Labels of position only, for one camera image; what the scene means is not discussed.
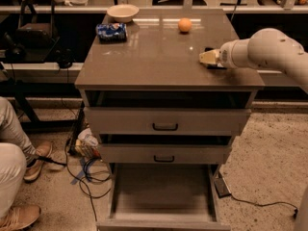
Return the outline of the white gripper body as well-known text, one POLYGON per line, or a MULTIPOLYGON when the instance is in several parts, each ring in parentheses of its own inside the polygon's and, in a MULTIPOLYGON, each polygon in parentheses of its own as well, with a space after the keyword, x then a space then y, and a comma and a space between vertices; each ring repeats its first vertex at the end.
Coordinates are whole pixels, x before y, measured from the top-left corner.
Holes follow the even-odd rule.
POLYGON ((248 67, 248 39, 224 43, 219 49, 219 62, 226 68, 248 67))

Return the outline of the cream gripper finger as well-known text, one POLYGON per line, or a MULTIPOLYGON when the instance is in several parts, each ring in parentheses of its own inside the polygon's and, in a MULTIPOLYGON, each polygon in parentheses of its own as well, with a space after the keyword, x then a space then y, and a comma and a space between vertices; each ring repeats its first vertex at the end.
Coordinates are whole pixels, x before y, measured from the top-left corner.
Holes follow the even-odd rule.
POLYGON ((213 49, 199 54, 199 61, 202 64, 218 64, 219 50, 213 49))

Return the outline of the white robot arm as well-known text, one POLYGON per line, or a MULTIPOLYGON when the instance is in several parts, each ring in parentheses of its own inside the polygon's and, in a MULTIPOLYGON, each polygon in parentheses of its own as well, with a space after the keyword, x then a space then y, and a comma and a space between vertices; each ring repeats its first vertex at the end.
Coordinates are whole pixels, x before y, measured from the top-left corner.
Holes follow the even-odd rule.
POLYGON ((200 53, 199 61, 226 68, 278 70, 308 93, 308 53, 299 42, 274 28, 259 30, 250 38, 228 41, 220 48, 200 53))

